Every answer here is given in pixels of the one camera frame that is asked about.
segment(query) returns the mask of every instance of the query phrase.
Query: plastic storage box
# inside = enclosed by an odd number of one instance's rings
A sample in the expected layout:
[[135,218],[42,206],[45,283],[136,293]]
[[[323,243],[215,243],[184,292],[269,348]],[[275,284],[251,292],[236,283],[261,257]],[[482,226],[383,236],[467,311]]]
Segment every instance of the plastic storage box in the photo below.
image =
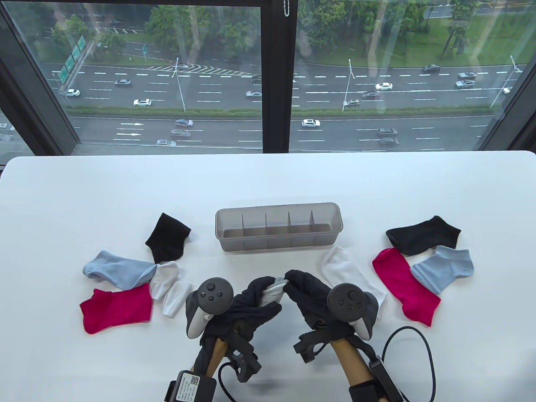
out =
[[216,212],[224,251],[265,250],[335,243],[343,229],[335,203],[254,206]]

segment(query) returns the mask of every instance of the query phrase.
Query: window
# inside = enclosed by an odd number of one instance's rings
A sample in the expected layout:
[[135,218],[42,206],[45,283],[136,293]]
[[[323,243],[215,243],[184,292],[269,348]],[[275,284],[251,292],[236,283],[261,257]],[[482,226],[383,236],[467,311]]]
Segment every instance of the window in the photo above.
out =
[[536,52],[526,2],[298,7],[291,152],[477,149]]
[[0,169],[15,157],[31,156],[32,151],[20,137],[15,127],[0,111]]
[[76,154],[262,151],[259,7],[3,4]]

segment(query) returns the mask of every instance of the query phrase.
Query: glove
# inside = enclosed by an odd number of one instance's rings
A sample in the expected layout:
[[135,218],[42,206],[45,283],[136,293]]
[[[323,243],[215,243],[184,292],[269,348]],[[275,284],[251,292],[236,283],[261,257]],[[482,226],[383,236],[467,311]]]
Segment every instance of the glove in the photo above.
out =
[[326,328],[330,341],[351,336],[355,330],[348,323],[337,320],[327,308],[330,288],[308,272],[290,270],[285,274],[288,280],[285,293],[300,309],[307,325],[313,330]]
[[247,342],[253,333],[281,311],[281,305],[271,302],[259,307],[261,293],[275,282],[274,277],[262,277],[252,281],[241,294],[234,296],[233,303],[223,314],[214,316],[201,336],[201,350],[193,366],[194,373],[206,375],[216,340],[226,341],[235,331]]

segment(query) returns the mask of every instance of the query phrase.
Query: pink sock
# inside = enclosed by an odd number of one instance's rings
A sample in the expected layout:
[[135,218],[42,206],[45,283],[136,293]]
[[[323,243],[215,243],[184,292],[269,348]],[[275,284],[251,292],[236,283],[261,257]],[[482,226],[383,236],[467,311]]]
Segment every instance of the pink sock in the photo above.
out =
[[94,289],[93,297],[82,302],[80,309],[84,315],[84,329],[93,334],[112,326],[149,322],[153,299],[149,284],[123,292]]
[[410,266],[400,251],[385,249],[374,258],[372,265],[387,289],[401,301],[404,315],[432,326],[432,318],[441,299],[411,275]]

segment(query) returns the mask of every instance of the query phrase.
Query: green road sign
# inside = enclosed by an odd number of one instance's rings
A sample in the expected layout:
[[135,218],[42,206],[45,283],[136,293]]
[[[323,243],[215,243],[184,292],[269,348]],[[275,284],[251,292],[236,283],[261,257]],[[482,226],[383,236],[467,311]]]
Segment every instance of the green road sign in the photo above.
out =
[[71,72],[72,68],[75,66],[75,61],[72,59],[72,56],[69,56],[67,58],[67,61],[65,62],[65,67],[67,67],[67,70]]
[[63,66],[61,71],[59,72],[59,79],[62,81],[62,84],[65,84],[65,81],[67,81],[68,76],[69,76],[69,73],[67,72],[67,69],[65,68],[65,66]]
[[86,40],[84,39],[84,36],[82,35],[80,39],[78,40],[78,48],[80,49],[80,51],[82,51],[84,50],[85,47],[86,47]]
[[71,54],[72,54],[72,58],[75,61],[78,60],[78,58],[80,57],[80,49],[78,48],[77,45],[75,45],[75,47],[73,47]]

